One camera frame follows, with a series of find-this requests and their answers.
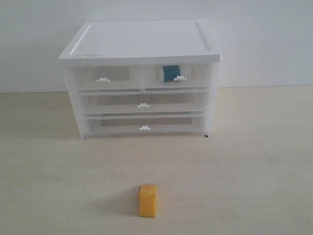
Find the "yellow sponge block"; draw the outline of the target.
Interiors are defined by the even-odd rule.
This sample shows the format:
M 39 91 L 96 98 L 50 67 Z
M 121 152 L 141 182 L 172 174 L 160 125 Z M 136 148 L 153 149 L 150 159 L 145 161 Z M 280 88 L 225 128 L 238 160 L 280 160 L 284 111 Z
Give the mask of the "yellow sponge block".
M 156 185 L 141 185 L 138 192 L 138 215 L 140 217 L 156 217 Z

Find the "middle wide clear drawer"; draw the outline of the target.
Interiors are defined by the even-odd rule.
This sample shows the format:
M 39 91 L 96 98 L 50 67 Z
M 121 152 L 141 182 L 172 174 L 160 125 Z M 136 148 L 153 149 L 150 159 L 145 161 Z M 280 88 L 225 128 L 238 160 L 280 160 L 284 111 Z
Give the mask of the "middle wide clear drawer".
M 206 93 L 178 94 L 130 94 L 83 96 L 86 115 L 203 111 L 207 103 Z

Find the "bottom wide clear drawer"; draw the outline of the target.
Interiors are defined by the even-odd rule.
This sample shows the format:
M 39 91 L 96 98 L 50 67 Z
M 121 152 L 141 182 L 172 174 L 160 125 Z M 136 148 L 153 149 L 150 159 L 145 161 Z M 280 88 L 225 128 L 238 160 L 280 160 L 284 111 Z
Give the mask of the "bottom wide clear drawer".
M 89 119 L 86 136 L 209 132 L 203 115 L 159 115 Z

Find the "teal bottle white cap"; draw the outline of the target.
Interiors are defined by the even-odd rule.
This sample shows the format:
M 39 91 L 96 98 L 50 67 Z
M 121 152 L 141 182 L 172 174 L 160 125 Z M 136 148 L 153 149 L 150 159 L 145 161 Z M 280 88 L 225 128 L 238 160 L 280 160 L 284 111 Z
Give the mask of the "teal bottle white cap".
M 159 67 L 158 73 L 163 83 L 186 82 L 191 77 L 191 65 L 163 65 Z

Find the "white plastic drawer cabinet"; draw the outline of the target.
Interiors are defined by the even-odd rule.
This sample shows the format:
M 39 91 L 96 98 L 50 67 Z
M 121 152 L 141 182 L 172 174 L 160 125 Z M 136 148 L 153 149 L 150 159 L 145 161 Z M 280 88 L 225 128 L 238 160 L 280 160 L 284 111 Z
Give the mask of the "white plastic drawer cabinet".
M 221 51 L 215 44 L 207 23 L 203 20 L 84 24 L 59 56 L 81 138 L 103 137 L 86 136 L 87 121 L 89 119 L 118 119 L 159 115 L 203 115 L 210 132 L 208 135 L 199 134 L 206 137 L 210 136 L 221 56 Z M 196 92 L 147 93 L 143 90 L 142 79 L 142 91 L 140 93 L 85 93 L 78 90 L 78 78 L 83 68 L 138 66 L 141 67 L 142 76 L 143 66 L 167 64 L 210 65 L 209 89 Z M 83 111 L 81 99 L 83 96 L 90 95 L 178 93 L 206 93 L 207 103 L 205 109 L 203 111 L 185 112 L 86 115 Z

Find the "wide clear drawer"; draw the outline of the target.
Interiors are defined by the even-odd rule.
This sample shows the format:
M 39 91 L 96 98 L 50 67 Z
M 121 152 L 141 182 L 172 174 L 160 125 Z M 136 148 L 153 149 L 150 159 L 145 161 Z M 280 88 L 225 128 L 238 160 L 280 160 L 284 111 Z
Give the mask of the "wide clear drawer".
M 209 132 L 203 115 L 159 115 L 89 119 L 86 136 Z
M 130 94 L 83 96 L 86 115 L 203 111 L 207 103 L 206 93 L 178 94 Z

